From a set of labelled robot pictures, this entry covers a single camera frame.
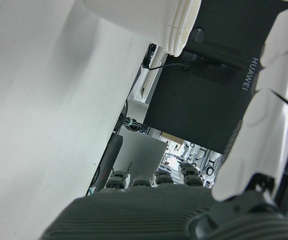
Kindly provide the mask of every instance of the gray textured surface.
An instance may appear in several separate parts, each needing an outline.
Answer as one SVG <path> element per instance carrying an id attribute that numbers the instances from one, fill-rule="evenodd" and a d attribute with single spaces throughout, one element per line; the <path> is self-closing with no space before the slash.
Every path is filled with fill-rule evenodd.
<path id="1" fill-rule="evenodd" d="M 186 225 L 213 204 L 210 190 L 167 184 L 97 193 L 72 202 L 43 240 L 188 239 Z"/>

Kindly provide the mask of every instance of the black cable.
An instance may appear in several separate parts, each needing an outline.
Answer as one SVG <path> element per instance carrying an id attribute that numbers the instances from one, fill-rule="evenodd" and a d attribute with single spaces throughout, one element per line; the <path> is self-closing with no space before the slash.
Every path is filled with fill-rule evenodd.
<path id="1" fill-rule="evenodd" d="M 151 53 L 152 53 L 152 44 L 149 45 L 148 56 L 151 56 Z M 187 67 L 187 65 L 184 63 L 171 63 L 171 64 L 166 64 L 166 65 L 150 68 L 149 63 L 150 63 L 150 60 L 146 64 L 142 63 L 143 68 L 148 69 L 148 70 L 156 70 L 156 69 L 166 68 L 166 67 L 171 67 L 171 66 L 182 66 L 185 68 Z"/>
<path id="2" fill-rule="evenodd" d="M 166 67 L 171 67 L 171 66 L 187 67 L 187 65 L 184 64 L 184 63 L 171 63 L 171 64 L 166 64 L 166 65 L 157 66 L 157 67 L 153 67 L 153 68 L 148 67 L 147 69 L 149 69 L 149 70 L 155 70 L 155 69 L 166 68 Z"/>

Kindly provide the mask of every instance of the gray ribbed material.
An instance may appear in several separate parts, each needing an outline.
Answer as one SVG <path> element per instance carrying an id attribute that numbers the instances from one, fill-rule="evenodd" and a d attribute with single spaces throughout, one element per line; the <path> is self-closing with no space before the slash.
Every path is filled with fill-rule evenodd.
<path id="1" fill-rule="evenodd" d="M 274 213 L 252 213 L 218 228 L 203 240 L 288 240 L 288 219 Z"/>
<path id="2" fill-rule="evenodd" d="M 210 189 L 164 184 L 128 192 L 96 193 L 74 200 L 43 240 L 180 240 L 187 223 L 214 200 Z"/>

